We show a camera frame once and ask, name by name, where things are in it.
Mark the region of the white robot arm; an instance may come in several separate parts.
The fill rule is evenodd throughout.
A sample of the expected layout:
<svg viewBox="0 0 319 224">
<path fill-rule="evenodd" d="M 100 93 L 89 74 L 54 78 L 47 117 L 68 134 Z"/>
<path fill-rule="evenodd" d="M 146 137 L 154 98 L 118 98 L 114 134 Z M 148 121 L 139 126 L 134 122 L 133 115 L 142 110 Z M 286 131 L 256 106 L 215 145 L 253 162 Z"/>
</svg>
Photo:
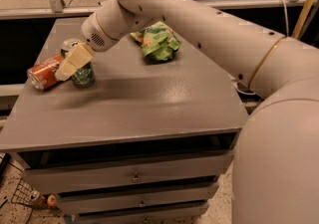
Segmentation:
<svg viewBox="0 0 319 224">
<path fill-rule="evenodd" d="M 108 0 L 81 33 L 106 51 L 153 20 L 264 99 L 238 137 L 232 224 L 319 224 L 319 50 L 192 0 Z"/>
</svg>

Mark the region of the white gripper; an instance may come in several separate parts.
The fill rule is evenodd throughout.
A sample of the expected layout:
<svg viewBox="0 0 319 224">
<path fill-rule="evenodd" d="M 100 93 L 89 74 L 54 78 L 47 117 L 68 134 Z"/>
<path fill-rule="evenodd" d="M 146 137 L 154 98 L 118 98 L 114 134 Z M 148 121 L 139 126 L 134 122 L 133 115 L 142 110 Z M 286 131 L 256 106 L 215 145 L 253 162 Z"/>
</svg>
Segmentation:
<svg viewBox="0 0 319 224">
<path fill-rule="evenodd" d="M 81 35 L 86 43 L 78 43 L 67 54 L 55 73 L 58 81 L 67 81 L 79 69 L 88 64 L 94 56 L 94 50 L 104 52 L 118 43 L 101 29 L 95 13 L 90 15 L 81 26 Z"/>
</svg>

